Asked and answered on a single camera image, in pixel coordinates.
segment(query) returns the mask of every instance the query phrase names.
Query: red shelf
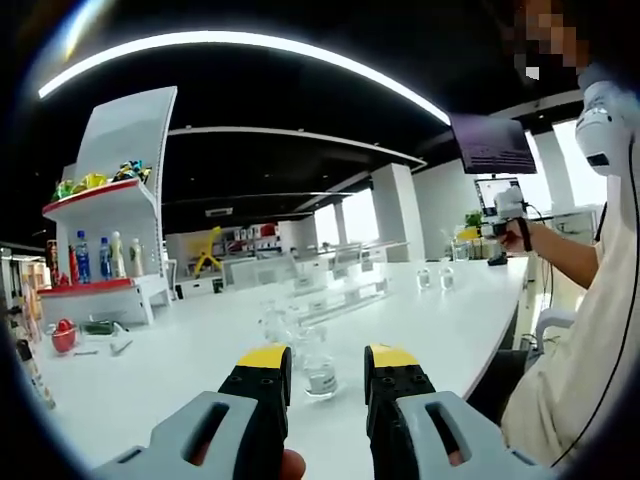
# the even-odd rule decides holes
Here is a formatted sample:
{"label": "red shelf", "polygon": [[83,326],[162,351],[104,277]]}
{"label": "red shelf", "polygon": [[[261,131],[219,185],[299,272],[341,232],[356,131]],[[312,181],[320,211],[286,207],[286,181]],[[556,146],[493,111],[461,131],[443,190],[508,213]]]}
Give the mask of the red shelf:
{"label": "red shelf", "polygon": [[115,192],[117,190],[123,190],[125,188],[131,188],[138,185],[137,178],[132,178],[129,180],[122,180],[120,182],[112,182],[101,187],[90,188],[89,190],[85,190],[84,192],[76,193],[75,195],[70,195],[68,197],[63,198],[62,200],[58,200],[57,202],[50,203],[49,205],[45,205],[42,209],[42,214],[49,213],[53,210],[56,210],[61,207],[65,207],[67,205],[71,205],[72,203],[78,202],[80,200],[85,200],[87,198],[95,197],[97,195],[102,195],[109,192]]}
{"label": "red shelf", "polygon": [[112,290],[122,290],[133,286],[133,280],[130,278],[116,278],[106,282],[96,282],[78,285],[69,285],[64,287],[44,288],[38,290],[38,295],[43,296],[76,296],[76,295],[93,295],[95,293],[110,292]]}

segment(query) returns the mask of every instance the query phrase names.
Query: finger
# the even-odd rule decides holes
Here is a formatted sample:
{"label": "finger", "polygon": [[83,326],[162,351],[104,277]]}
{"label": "finger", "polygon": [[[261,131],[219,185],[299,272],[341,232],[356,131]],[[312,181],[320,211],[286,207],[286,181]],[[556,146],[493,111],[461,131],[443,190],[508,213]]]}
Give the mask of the finger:
{"label": "finger", "polygon": [[282,452],[280,480],[301,480],[306,469],[307,464],[298,452],[293,450]]}

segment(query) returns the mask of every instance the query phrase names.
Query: glass jar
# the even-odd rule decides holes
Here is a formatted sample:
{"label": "glass jar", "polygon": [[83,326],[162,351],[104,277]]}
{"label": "glass jar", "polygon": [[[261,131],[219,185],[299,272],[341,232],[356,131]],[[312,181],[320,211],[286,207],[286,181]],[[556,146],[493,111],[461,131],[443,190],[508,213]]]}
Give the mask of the glass jar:
{"label": "glass jar", "polygon": [[285,317],[286,312],[276,306],[275,300],[267,300],[262,304],[262,318],[258,323],[267,342],[292,347],[292,333]]}
{"label": "glass jar", "polygon": [[440,268],[440,286],[442,290],[451,290],[453,288],[453,268],[445,264]]}
{"label": "glass jar", "polygon": [[333,358],[328,352],[324,327],[301,327],[297,360],[302,364],[307,395],[331,398],[336,394],[338,380]]}
{"label": "glass jar", "polygon": [[418,289],[420,291],[426,290],[431,286],[431,272],[428,268],[422,268],[418,270]]}

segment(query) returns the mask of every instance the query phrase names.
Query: white shirt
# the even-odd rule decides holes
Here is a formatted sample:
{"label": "white shirt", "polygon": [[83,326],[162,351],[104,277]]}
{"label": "white shirt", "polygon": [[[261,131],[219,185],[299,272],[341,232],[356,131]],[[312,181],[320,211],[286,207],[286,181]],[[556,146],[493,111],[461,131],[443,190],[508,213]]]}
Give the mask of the white shirt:
{"label": "white shirt", "polygon": [[[575,324],[552,353],[527,371],[502,417],[507,444],[545,465],[553,464],[583,430],[620,354],[636,264],[636,232],[621,219],[620,185],[619,177],[608,178],[607,214],[595,246],[598,272],[576,312]],[[639,309],[640,299],[605,399],[564,461],[575,458],[594,437],[625,386],[640,347]]]}

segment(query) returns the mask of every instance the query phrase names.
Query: ceiling light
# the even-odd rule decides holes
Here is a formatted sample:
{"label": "ceiling light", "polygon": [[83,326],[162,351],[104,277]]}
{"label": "ceiling light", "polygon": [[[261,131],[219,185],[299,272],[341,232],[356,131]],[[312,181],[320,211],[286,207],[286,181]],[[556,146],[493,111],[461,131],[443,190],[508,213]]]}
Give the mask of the ceiling light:
{"label": "ceiling light", "polygon": [[383,75],[382,73],[367,67],[361,63],[358,63],[350,58],[343,57],[337,53],[324,50],[322,48],[307,45],[306,43],[296,42],[293,40],[287,40],[279,37],[271,37],[268,35],[259,35],[256,33],[246,32],[225,32],[225,31],[210,31],[204,30],[199,32],[178,32],[168,33],[165,35],[157,35],[154,37],[141,38],[134,40],[133,42],[124,43],[117,47],[109,48],[96,55],[82,60],[79,63],[71,66],[61,74],[50,80],[45,84],[38,94],[40,98],[44,98],[53,92],[55,89],[62,86],[65,82],[68,82],[72,78],[86,72],[98,65],[113,60],[114,58],[122,57],[130,53],[140,52],[143,50],[149,50],[151,48],[167,47],[170,45],[186,45],[197,43],[229,43],[235,45],[253,45],[256,47],[267,47],[276,50],[284,50],[291,53],[297,53],[306,57],[322,60],[327,63],[331,63],[338,67],[342,67],[351,72],[362,75],[389,90],[394,91],[398,95],[402,95],[407,100],[415,103],[419,107],[423,108],[431,115],[439,119],[446,125],[451,125],[448,115],[436,107],[428,100],[422,98],[420,95],[412,90],[409,90],[404,85],[396,82],[395,80]]}

